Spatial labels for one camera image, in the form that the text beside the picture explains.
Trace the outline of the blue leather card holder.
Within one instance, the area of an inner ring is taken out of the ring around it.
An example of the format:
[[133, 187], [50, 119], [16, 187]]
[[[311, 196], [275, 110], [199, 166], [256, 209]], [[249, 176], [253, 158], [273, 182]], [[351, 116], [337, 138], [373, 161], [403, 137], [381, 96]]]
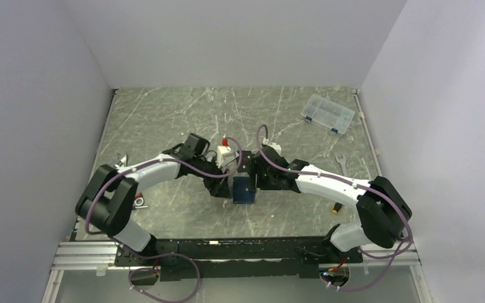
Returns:
[[249, 188], [250, 178], [236, 176], [233, 178], [232, 201], [236, 205], [254, 204], [256, 192]]

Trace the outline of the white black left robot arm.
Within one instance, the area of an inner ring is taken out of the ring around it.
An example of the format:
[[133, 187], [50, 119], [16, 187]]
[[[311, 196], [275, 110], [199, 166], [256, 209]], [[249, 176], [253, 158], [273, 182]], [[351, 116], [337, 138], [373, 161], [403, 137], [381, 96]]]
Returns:
[[131, 218], [135, 198], [157, 184], [187, 175], [202, 178], [211, 196], [230, 198], [228, 180], [233, 172], [206, 158], [209, 146], [208, 140], [191, 133], [185, 142], [151, 160], [119, 169], [98, 167], [75, 207], [76, 214], [85, 221], [85, 230], [96, 227], [131, 249], [137, 263], [150, 264], [157, 254], [157, 238]]

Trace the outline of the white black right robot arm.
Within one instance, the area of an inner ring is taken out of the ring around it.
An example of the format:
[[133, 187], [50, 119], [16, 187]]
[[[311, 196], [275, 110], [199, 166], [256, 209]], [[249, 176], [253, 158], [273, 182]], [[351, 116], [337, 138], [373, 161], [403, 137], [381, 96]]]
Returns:
[[323, 255], [331, 262], [340, 261], [347, 251], [365, 244], [389, 249], [404, 232], [410, 232], [412, 211], [385, 177], [352, 179], [304, 160], [288, 162], [271, 146], [262, 146], [252, 158], [250, 176], [253, 190], [313, 194], [356, 214], [355, 220], [332, 227], [326, 235]]

